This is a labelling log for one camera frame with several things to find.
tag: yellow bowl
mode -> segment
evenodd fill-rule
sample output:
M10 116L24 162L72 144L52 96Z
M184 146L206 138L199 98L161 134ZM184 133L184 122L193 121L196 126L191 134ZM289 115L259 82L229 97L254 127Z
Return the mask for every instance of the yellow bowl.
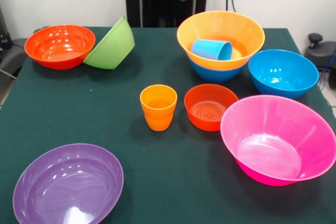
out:
M191 52L197 39L230 41L231 60L211 60ZM231 70L243 66L265 42L262 27L253 19L234 12L214 10L187 18L177 30L177 40L198 65L213 70Z

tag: blue bowl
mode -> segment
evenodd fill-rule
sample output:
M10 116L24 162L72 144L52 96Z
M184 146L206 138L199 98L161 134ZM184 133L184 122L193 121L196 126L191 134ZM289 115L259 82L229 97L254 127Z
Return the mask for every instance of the blue bowl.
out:
M271 49L255 54L248 63L252 81L261 94L295 99L319 79L316 66L294 52Z
M242 65L239 68L232 69L232 70L213 70L209 68L201 67L200 65L193 62L190 58L190 63L195 72L205 81L212 82L212 83L223 83L230 79L232 79L234 76L239 74L239 72L242 70L244 65Z

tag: green tablecloth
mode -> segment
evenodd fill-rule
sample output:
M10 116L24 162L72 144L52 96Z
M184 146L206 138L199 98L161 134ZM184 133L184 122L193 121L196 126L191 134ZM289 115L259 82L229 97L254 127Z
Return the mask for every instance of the green tablecloth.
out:
M92 30L99 41L109 28ZM86 65L53 71L26 61L0 111L0 223L16 222L12 194L26 166L70 143L100 145L123 166L122 195L103 223L336 223L335 167L286 187L250 179L219 132L203 132L188 121L184 95L203 81L179 46L176 29L133 32L135 48L113 71ZM264 49L298 51L286 29L265 32ZM164 132L148 128L139 101L141 90L155 83L178 94L173 122ZM257 94L247 67L224 85L239 98ZM336 130L317 86L298 100Z

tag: purple bowl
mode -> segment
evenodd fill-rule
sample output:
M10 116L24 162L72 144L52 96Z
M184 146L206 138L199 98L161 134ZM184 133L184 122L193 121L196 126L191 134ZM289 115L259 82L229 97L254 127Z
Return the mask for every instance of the purple bowl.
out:
M33 161L13 195L16 219L24 224L101 222L123 186L117 158L102 147L70 144Z

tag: green bowl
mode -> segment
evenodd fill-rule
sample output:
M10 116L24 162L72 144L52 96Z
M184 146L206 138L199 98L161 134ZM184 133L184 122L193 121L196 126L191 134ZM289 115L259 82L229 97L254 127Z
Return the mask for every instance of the green bowl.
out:
M115 69L134 45L131 27L122 16L87 56L84 63L101 69Z

